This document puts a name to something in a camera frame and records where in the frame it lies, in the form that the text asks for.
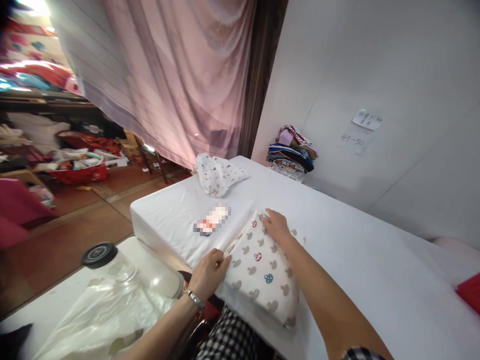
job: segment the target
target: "white table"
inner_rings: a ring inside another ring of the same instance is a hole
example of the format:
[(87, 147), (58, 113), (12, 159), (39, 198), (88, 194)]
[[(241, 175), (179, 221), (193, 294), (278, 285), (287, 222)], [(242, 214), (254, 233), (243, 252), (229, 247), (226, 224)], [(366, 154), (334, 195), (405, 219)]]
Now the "white table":
[[(180, 294), (183, 288), (183, 277), (170, 266), (158, 261), (148, 247), (136, 237), (129, 237), (118, 245), (118, 248), (142, 272), (142, 275), (149, 280), (150, 286), (156, 288), (160, 295), (176, 298)], [(33, 359), (50, 333), (83, 293), (90, 280), (96, 277), (94, 271), (84, 267), (0, 323), (2, 333), (33, 323), (30, 334), (21, 349), (21, 359)]]
[[(362, 211), (238, 156), (251, 178), (222, 199), (204, 193), (196, 176), (131, 205), (135, 235), (191, 268), (212, 247), (225, 250), (254, 209), (284, 214), (306, 235), (307, 251), (330, 273), (378, 331), (396, 359), (477, 359), (480, 317), (454, 286), (480, 272), (480, 262), (431, 244)], [(232, 208), (222, 232), (192, 231), (218, 202)], [(327, 359), (325, 344), (303, 296), (296, 333), (274, 329), (266, 314), (246, 306), (226, 286), (221, 297), (287, 359)]]

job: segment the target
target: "white tablecloth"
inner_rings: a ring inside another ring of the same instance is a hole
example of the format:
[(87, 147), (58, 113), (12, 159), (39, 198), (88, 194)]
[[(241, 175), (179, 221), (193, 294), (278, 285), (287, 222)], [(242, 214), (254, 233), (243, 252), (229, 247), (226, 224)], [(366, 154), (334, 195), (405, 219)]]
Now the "white tablecloth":
[[(176, 254), (191, 268), (212, 247), (225, 250), (255, 209), (284, 214), (305, 233), (305, 248), (372, 323), (394, 358), (477, 359), (480, 317), (454, 286), (480, 272), (480, 262), (446, 250), (244, 157), (251, 172), (222, 199), (205, 194), (196, 176), (131, 205), (135, 235), (156, 252)], [(232, 208), (221, 232), (193, 232), (215, 203)], [(303, 296), (294, 334), (223, 286), (217, 292), (287, 359), (327, 359)]]

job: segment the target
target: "written number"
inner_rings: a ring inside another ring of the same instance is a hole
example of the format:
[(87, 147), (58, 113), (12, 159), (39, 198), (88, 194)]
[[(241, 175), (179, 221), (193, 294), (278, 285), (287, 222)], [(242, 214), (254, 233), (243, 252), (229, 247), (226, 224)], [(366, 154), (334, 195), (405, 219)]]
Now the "written number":
[(354, 145), (359, 145), (359, 146), (363, 146), (365, 144), (365, 141), (363, 141), (362, 139), (352, 139), (351, 136), (347, 136), (347, 134), (343, 134), (341, 136), (341, 139), (344, 141), (344, 142), (349, 142), (350, 140), (353, 142)]

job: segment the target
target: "hand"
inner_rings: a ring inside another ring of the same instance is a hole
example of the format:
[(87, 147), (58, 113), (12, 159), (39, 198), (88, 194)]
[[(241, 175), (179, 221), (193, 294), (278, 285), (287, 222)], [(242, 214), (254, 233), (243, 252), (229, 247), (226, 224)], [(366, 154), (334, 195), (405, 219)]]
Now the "hand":
[(287, 224), (287, 219), (281, 213), (265, 209), (268, 216), (261, 216), (260, 219), (265, 226), (265, 229), (275, 242), (277, 242), (280, 246), (285, 241), (291, 240), (295, 238), (290, 234), (289, 226)]
[(188, 288), (201, 301), (207, 301), (225, 278), (230, 260), (232, 255), (224, 259), (224, 253), (221, 250), (212, 249), (193, 270)]

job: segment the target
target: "stack of folded clothes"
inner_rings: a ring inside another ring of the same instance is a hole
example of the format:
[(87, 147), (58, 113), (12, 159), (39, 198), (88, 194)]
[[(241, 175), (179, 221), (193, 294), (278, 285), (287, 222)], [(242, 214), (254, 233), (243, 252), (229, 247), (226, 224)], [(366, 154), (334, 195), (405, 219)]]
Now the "stack of folded clothes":
[(301, 182), (314, 169), (317, 150), (293, 125), (282, 127), (276, 141), (268, 147), (266, 160), (277, 173)]

